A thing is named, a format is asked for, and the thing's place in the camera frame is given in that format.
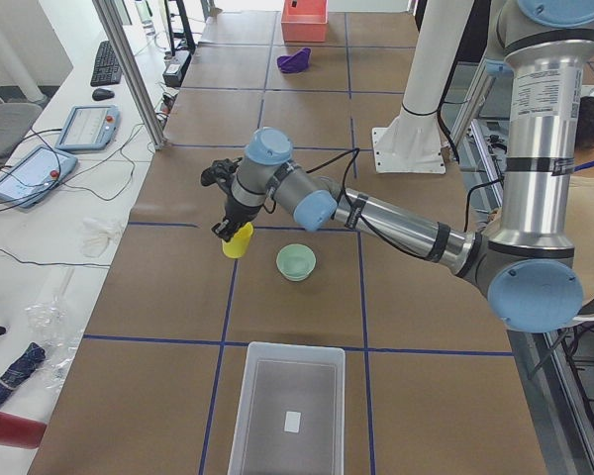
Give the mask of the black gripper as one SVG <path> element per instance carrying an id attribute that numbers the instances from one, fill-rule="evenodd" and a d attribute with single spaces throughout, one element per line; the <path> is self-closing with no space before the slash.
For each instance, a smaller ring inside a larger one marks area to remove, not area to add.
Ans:
<path id="1" fill-rule="evenodd" d="M 200 183 L 203 187 L 217 184 L 218 187 L 230 198 L 233 197 L 233 184 L 236 180 L 237 171 L 242 158 L 214 160 L 205 168 L 200 176 Z M 212 233 L 223 242 L 229 242 L 240 230 L 242 223 L 232 218 L 225 217 L 221 222 L 211 228 Z"/>

